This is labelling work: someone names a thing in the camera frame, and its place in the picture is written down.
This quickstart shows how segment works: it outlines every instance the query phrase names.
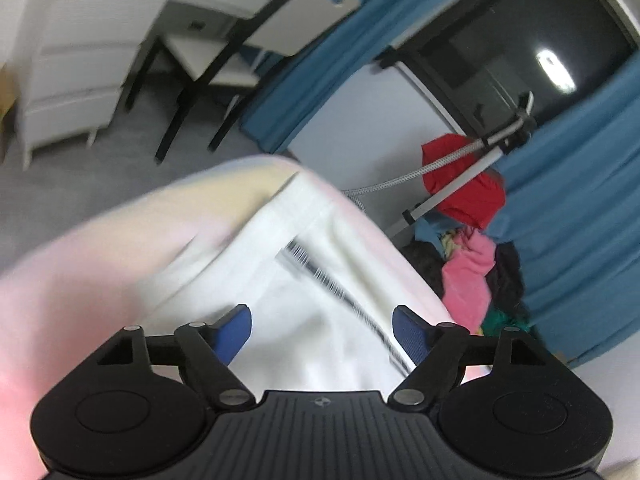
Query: green cloth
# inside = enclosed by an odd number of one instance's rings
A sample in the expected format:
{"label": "green cloth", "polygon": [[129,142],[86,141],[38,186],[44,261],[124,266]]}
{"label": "green cloth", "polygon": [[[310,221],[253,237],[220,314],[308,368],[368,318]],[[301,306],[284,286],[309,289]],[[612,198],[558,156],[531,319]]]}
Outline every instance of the green cloth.
{"label": "green cloth", "polygon": [[481,328],[485,336],[499,336],[502,329],[506,326],[516,326],[524,332],[530,332],[531,327],[524,321],[513,319],[507,316],[501,310],[489,305],[489,310],[484,317]]}

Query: pink cloth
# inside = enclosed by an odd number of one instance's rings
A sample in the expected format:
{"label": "pink cloth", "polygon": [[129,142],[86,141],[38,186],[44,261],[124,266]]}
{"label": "pink cloth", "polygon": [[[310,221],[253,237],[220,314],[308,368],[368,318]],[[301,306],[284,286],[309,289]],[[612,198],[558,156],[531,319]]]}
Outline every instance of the pink cloth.
{"label": "pink cloth", "polygon": [[460,246],[442,267],[442,303],[458,325],[478,332],[491,302],[485,276],[495,265],[495,244],[480,231],[465,227],[454,242]]}

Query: white chair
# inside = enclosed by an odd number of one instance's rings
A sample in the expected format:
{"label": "white chair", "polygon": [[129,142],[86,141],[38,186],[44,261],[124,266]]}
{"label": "white chair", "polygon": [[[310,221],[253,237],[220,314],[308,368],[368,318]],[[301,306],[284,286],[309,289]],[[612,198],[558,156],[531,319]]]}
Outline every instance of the white chair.
{"label": "white chair", "polygon": [[[164,160],[182,122],[207,87],[224,88],[232,94],[244,96],[227,114],[211,141],[209,149],[214,151],[242,111],[284,69],[291,57],[359,6],[360,0],[271,0],[252,19],[236,23],[226,43],[173,34],[158,37],[126,100],[128,111],[159,52],[171,60],[186,83],[178,98],[178,110],[156,152],[156,161]],[[243,45],[280,54],[283,59],[260,78],[238,54]]]}

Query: window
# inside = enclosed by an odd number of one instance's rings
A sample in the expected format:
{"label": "window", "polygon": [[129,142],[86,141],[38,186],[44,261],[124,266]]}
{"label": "window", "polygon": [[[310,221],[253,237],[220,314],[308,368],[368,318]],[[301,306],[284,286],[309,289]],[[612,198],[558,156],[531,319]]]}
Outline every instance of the window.
{"label": "window", "polygon": [[509,121],[531,90],[539,124],[593,92],[636,49],[604,0],[462,0],[399,49],[467,134]]}

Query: white wall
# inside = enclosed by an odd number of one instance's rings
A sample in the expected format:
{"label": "white wall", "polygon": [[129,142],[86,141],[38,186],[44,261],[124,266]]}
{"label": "white wall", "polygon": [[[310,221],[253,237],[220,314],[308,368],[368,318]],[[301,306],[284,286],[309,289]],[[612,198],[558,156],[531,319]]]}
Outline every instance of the white wall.
{"label": "white wall", "polygon": [[640,332],[575,373],[613,414],[613,437],[602,467],[640,458]]}
{"label": "white wall", "polygon": [[0,66],[10,61],[27,0],[0,0]]}
{"label": "white wall", "polygon": [[[400,71],[370,65],[338,89],[289,149],[334,186],[350,189],[420,168],[420,146],[451,131]],[[384,229],[426,197],[417,178],[362,201],[367,214]]]}

